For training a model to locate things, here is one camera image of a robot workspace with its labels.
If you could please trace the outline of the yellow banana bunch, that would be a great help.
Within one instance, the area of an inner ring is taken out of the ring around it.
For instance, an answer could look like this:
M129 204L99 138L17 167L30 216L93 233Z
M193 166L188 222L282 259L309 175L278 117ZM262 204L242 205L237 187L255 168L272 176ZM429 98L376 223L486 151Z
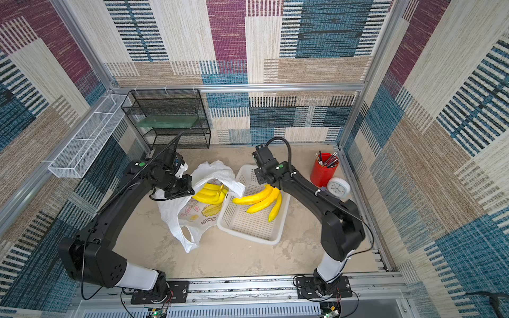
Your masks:
M282 205L282 194L278 188L266 185L263 191L251 196L234 198L232 202L237 205L249 205L246 210L249 214L258 213L274 204L268 216L268 222L271 223L279 214Z

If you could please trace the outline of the white plastic bag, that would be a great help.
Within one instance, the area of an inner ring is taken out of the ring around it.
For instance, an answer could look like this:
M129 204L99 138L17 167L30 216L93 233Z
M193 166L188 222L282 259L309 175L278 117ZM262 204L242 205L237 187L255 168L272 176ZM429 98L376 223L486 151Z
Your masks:
M174 238L181 242L186 253L197 249L201 236L217 224L227 195L242 197L245 192L245 186L235 180L233 170L219 160L200 164L190 176L192 189L196 193L215 188L220 188L221 193L206 203L196 200L194 196L164 201L162 190L158 189L155 193L162 220Z

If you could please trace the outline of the white perforated plastic basket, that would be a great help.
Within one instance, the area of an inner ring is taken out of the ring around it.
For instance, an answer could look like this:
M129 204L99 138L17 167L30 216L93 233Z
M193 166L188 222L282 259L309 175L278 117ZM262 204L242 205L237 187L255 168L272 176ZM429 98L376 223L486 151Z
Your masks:
M290 196L281 190L259 184L254 165L244 165L235 181L245 186L243 197L229 193L222 205L217 226L233 236L275 245L280 242Z

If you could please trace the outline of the yellow banana cluster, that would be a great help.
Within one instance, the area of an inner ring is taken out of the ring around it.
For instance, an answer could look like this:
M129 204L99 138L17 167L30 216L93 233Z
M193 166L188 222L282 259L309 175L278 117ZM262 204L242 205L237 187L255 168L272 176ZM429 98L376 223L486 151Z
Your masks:
M223 203L227 193L228 189L224 185L205 184L192 198L203 204L219 205Z

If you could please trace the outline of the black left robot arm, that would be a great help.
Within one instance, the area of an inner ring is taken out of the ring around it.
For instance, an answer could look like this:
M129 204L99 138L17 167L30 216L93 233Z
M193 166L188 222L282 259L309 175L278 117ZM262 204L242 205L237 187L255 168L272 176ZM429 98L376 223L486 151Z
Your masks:
M163 302L169 294L166 274L129 262L114 252L118 236L148 193L163 191L163 200L192 196L192 176L179 154L169 159L132 161L107 202L72 238L63 238L58 254L69 277L101 288L130 288L143 303Z

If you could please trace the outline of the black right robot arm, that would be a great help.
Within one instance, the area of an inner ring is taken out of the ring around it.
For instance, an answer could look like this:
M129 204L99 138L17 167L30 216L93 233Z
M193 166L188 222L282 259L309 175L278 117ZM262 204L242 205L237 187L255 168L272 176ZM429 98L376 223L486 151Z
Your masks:
M355 254L366 237L357 205L323 192L288 162L257 161L260 184L268 184L297 199L322 225L320 242L325 254L314 271L315 290L320 295L336 291L346 260Z

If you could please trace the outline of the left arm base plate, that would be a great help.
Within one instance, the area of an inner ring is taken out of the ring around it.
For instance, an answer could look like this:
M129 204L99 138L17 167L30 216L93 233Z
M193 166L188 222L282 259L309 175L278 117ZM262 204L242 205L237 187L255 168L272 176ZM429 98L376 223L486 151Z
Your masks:
M169 281L165 285L156 283L153 290L135 290L130 304L159 305L170 303L185 303L188 297L190 282L185 280Z

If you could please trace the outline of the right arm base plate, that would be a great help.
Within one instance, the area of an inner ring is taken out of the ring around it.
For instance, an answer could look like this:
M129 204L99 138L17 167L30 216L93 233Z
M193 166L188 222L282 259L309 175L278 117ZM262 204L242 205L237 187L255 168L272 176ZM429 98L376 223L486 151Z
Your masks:
M293 277L292 283L297 290L299 299L312 302L326 301L339 296L342 298L353 297L349 278L344 275L332 282L322 282L319 277L298 274Z

